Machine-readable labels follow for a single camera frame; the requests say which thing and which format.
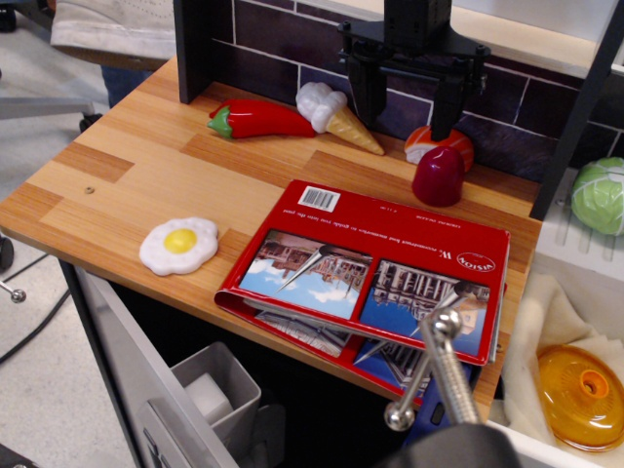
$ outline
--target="person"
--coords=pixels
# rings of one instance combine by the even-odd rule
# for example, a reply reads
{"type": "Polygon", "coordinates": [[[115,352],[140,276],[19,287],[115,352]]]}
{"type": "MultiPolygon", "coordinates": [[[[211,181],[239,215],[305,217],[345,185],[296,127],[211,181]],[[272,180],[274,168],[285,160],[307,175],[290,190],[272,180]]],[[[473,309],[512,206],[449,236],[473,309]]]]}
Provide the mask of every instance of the person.
{"type": "Polygon", "coordinates": [[[113,107],[176,54],[173,0],[47,0],[50,43],[100,65],[113,107]]]}

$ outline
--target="toy cabbage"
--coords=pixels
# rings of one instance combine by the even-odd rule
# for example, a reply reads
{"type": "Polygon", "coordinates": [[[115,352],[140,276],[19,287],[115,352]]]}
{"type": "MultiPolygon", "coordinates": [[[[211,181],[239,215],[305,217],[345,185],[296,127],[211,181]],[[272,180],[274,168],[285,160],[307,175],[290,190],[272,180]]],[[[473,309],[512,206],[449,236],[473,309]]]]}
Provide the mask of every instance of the toy cabbage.
{"type": "Polygon", "coordinates": [[[623,234],[624,159],[603,158],[583,167],[572,185],[572,211],[603,234],[623,234]]]}

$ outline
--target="book cover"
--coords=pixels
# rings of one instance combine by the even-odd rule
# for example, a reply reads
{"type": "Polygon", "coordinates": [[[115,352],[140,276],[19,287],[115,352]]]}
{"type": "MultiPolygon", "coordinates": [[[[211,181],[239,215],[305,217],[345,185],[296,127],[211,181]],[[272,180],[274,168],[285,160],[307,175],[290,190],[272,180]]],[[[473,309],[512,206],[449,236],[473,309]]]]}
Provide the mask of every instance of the book cover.
{"type": "Polygon", "coordinates": [[[483,366],[509,242],[502,229],[295,180],[215,302],[352,371],[383,362],[376,372],[387,376],[400,374],[387,357],[424,348],[420,321],[461,283],[471,293],[457,306],[463,330],[453,346],[483,366]]]}

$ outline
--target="ice cream cone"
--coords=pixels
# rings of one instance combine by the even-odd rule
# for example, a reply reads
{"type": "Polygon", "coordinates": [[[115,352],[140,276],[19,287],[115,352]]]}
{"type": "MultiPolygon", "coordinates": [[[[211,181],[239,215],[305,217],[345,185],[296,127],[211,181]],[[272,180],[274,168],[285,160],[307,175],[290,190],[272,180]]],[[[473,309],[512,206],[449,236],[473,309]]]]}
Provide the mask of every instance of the ice cream cone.
{"type": "Polygon", "coordinates": [[[373,154],[383,155],[383,148],[349,107],[338,110],[328,122],[327,131],[373,154]]]}

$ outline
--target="orange lid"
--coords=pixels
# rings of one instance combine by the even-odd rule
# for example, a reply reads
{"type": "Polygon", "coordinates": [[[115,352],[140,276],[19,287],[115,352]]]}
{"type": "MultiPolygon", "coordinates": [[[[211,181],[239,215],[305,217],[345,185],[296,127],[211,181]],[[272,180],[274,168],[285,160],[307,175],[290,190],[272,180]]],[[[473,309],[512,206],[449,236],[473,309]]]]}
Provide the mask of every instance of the orange lid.
{"type": "Polygon", "coordinates": [[[624,442],[624,387],[603,361],[570,345],[548,347],[538,361],[542,407],[557,438],[587,451],[624,442]]]}

